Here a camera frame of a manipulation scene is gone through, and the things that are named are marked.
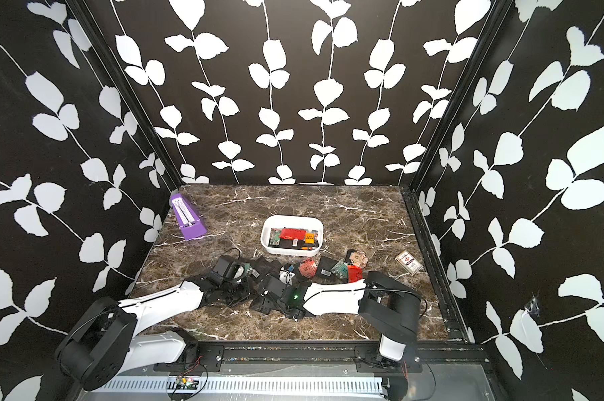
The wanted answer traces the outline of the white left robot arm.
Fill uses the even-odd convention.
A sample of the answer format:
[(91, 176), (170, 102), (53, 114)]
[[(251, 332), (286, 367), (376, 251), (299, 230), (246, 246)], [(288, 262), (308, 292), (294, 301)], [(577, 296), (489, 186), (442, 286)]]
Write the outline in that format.
[(148, 334), (150, 327), (215, 302), (231, 306), (250, 295), (251, 265), (220, 257), (213, 269), (180, 284), (137, 298), (100, 298), (91, 304), (55, 352), (61, 372), (86, 391), (101, 388), (118, 374), (155, 364), (191, 369), (198, 340), (185, 329)]

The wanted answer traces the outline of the shiny red tea bag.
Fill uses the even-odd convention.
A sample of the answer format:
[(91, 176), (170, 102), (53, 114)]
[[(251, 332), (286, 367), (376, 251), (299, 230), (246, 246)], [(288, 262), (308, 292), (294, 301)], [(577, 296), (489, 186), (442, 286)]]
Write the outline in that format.
[(281, 230), (280, 239), (305, 239), (306, 230), (294, 229), (294, 228), (283, 228)]

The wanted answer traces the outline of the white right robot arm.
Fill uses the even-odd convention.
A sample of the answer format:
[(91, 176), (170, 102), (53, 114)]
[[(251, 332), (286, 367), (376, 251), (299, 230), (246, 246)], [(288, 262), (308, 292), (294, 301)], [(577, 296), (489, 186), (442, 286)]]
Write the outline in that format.
[(268, 276), (260, 282), (250, 308), (264, 315), (278, 311), (294, 321), (327, 314), (357, 315), (381, 335), (379, 358), (399, 363), (417, 357), (423, 304), (420, 292), (374, 271), (342, 284), (291, 285)]

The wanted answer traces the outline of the black green tea bag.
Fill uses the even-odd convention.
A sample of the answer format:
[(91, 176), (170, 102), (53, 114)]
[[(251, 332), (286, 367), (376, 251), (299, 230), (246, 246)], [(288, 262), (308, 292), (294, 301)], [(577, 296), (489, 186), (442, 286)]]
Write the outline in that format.
[(274, 229), (274, 228), (271, 229), (270, 235), (269, 235), (268, 246), (269, 247), (279, 247), (280, 246), (280, 235), (281, 235), (280, 229)]

